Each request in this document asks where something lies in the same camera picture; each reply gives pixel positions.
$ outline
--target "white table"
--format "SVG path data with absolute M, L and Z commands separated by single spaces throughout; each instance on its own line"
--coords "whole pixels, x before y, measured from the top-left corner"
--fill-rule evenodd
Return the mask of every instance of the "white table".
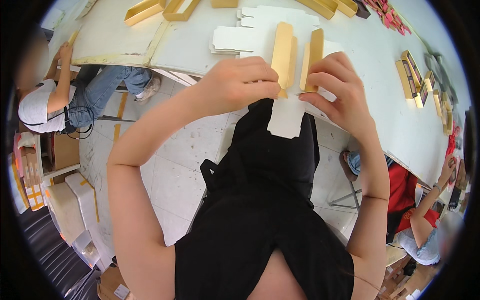
M 236 25 L 237 9 L 271 5 L 318 15 L 294 0 L 240 0 L 237 9 L 212 9 L 210 1 L 202 0 L 187 22 L 167 22 L 156 14 L 128 27 L 123 18 L 136 2 L 101 0 L 81 21 L 61 24 L 58 31 L 63 31 L 66 38 L 75 26 L 82 25 L 74 44 L 73 63 L 146 66 L 202 76 L 219 60 L 232 57 L 212 55 L 208 44 L 217 26 Z M 415 35 L 402 36 L 385 28 L 374 13 L 365 20 L 356 16 L 350 19 L 337 11 L 331 20 L 320 16 L 320 22 L 325 39 L 342 45 L 364 82 L 383 151 L 432 186 L 440 175 L 447 137 L 432 94 L 424 108 L 406 101 L 395 67 L 400 54 L 408 49 L 424 76 L 428 71 L 423 61 L 425 46 Z M 303 53 L 303 45 L 299 45 L 298 53 Z M 310 106 L 307 111 L 323 118 L 316 108 Z

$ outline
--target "white t-shirt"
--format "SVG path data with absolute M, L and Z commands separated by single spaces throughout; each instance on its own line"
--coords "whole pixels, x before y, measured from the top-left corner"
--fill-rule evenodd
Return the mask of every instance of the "white t-shirt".
M 53 79 L 47 79 L 41 83 L 43 83 L 41 87 L 26 95 L 20 102 L 18 106 L 18 117 L 20 121 L 28 124 L 44 123 L 37 126 L 25 125 L 38 133 L 62 131 L 65 128 L 63 108 L 49 114 L 47 113 L 48 97 L 50 97 L 51 92 L 55 92 L 57 85 Z M 72 101 L 75 90 L 76 87 L 70 85 L 68 103 Z

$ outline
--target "hand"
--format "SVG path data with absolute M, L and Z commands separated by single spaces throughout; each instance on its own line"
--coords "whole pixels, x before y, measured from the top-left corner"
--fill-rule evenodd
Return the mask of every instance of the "hand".
M 62 61 L 62 64 L 67 63 L 70 64 L 70 60 L 72 59 L 72 51 L 73 47 L 68 44 L 68 42 L 63 43 L 60 46 L 59 53 L 60 53 L 60 59 Z
M 59 50 L 57 51 L 57 54 L 55 54 L 55 56 L 53 57 L 53 60 L 59 60 L 60 59 L 60 50 L 67 45 L 68 45 L 68 42 L 65 42 L 60 46 Z
M 300 94 L 301 101 L 310 102 L 327 117 L 361 140 L 376 131 L 368 111 L 363 83 L 343 52 L 329 54 L 310 67 L 307 84 L 321 86 L 336 96 L 330 102 L 318 93 Z
M 453 158 L 453 153 L 449 154 L 445 157 L 444 161 L 444 166 L 442 167 L 442 173 L 440 174 L 440 177 L 438 178 L 438 185 L 439 186 L 444 186 L 447 182 L 452 173 L 454 172 L 456 168 L 456 162 L 451 165 L 451 167 L 448 166 L 450 161 L 454 159 Z
M 189 105 L 201 117 L 246 107 L 280 92 L 278 74 L 261 57 L 219 61 L 190 91 Z

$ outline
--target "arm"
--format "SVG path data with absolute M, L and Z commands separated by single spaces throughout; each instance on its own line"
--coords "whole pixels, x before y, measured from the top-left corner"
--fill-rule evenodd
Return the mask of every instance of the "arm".
M 57 74 L 58 64 L 59 64 L 59 59 L 57 58 L 57 55 L 55 55 L 55 57 L 53 58 L 52 64 L 50 65 L 50 69 L 48 70 L 47 75 L 43 78 L 43 80 L 55 78 L 55 74 Z
M 275 97 L 277 80 L 261 58 L 221 61 L 199 83 L 149 110 L 114 144 L 107 163 L 113 241 L 122 276 L 138 299 L 175 297 L 175 246 L 165 246 L 140 166 L 184 125 Z
M 413 237 L 417 247 L 420 248 L 428 239 L 428 236 L 433 230 L 433 226 L 424 218 L 427 211 L 432 207 L 435 200 L 440 196 L 441 192 L 445 189 L 447 185 L 448 178 L 452 175 L 453 170 L 455 170 L 455 164 L 451 167 L 448 166 L 448 162 L 453 158 L 453 154 L 448 155 L 445 158 L 444 165 L 442 167 L 442 173 L 438 179 L 437 184 L 442 188 L 440 191 L 438 188 L 434 187 L 426 196 L 420 201 L 419 206 L 415 209 L 412 216 L 410 217 L 410 225 L 412 226 Z
M 72 58 L 72 47 L 68 42 L 60 47 L 61 70 L 59 83 L 55 92 L 50 93 L 48 97 L 47 113 L 52 113 L 62 109 L 68 104 L 70 93 L 70 60 Z
M 343 52 L 314 64 L 308 82 L 336 95 L 334 102 L 317 93 L 300 95 L 360 143 L 363 198 L 357 223 L 347 244 L 355 267 L 352 299 L 374 299 L 383 281 L 390 182 L 385 157 L 365 99 L 363 84 Z

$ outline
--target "black apron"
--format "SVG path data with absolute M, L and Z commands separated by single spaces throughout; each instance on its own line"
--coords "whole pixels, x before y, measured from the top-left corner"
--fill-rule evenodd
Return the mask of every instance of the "black apron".
M 271 99 L 249 107 L 227 154 L 200 170 L 208 194 L 192 230 L 175 244 L 176 299 L 246 299 L 280 249 L 308 299 L 350 299 L 353 261 L 313 210 L 318 166 L 315 121 L 298 138 L 266 130 Z

